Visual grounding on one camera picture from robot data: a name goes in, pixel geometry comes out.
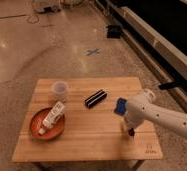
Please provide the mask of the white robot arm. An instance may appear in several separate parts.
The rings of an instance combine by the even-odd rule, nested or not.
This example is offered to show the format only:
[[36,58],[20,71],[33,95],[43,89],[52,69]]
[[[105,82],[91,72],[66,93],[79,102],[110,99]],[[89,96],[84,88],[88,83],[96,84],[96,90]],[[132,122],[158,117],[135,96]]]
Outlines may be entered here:
[[148,120],[187,138],[187,114],[157,106],[155,99],[155,94],[149,89],[132,95],[126,102],[124,129],[129,132]]

